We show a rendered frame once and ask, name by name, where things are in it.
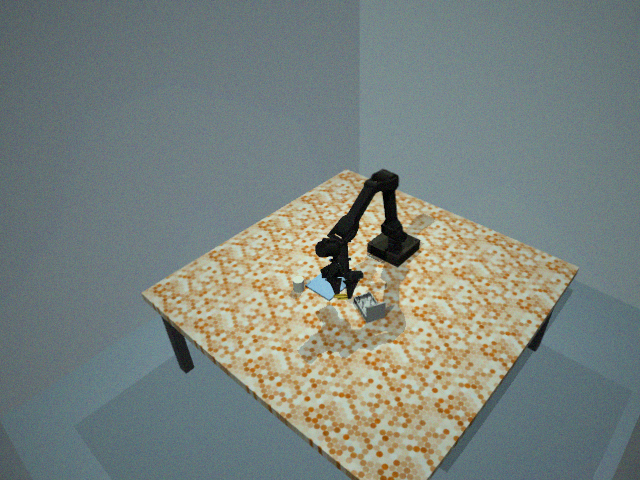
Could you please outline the grey dish rack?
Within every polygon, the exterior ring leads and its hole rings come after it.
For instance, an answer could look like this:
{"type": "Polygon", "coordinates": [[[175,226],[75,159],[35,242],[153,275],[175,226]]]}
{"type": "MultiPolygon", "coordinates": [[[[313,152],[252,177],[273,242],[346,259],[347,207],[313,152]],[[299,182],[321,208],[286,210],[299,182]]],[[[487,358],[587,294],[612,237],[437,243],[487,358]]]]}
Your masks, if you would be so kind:
{"type": "Polygon", "coordinates": [[[371,292],[354,297],[354,303],[367,323],[385,317],[386,302],[378,304],[371,292]]]}

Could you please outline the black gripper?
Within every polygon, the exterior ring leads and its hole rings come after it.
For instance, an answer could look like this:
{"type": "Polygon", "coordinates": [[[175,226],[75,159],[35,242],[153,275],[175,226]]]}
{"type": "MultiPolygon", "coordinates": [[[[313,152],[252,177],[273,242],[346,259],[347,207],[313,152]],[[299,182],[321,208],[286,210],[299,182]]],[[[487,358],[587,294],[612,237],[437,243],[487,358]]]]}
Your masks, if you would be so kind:
{"type": "Polygon", "coordinates": [[[338,260],[338,262],[340,261],[343,273],[338,272],[334,274],[331,278],[327,278],[325,280],[331,284],[334,294],[337,295],[337,294],[340,294],[341,281],[342,281],[342,278],[338,278],[338,277],[344,277],[345,280],[343,282],[346,285],[347,296],[348,296],[348,299],[351,299],[358,282],[360,281],[360,279],[364,278],[363,272],[352,271],[352,269],[349,269],[349,261],[351,261],[351,258],[349,258],[348,255],[333,256],[333,259],[331,260],[334,260],[334,262],[336,262],[336,260],[338,260]]]}

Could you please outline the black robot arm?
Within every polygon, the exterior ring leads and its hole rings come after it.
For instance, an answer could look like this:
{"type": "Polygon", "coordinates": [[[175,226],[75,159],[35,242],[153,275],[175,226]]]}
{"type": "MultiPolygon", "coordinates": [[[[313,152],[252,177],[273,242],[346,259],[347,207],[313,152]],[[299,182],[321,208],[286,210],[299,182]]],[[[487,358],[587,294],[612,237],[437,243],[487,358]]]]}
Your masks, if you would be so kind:
{"type": "MultiPolygon", "coordinates": [[[[316,244],[315,252],[317,256],[331,257],[348,255],[348,243],[355,238],[361,217],[374,195],[379,191],[383,193],[385,211],[385,221],[381,224],[381,232],[389,237],[388,246],[385,250],[398,255],[405,248],[402,242],[405,242],[408,237],[408,233],[404,232],[403,225],[398,219],[396,201],[398,180],[397,174],[384,168],[373,173],[371,178],[365,181],[363,189],[349,212],[341,217],[328,233],[327,237],[329,238],[323,238],[322,241],[316,244]]],[[[331,261],[331,264],[320,270],[324,278],[331,278],[338,272],[343,273],[340,261],[331,261]]]]}

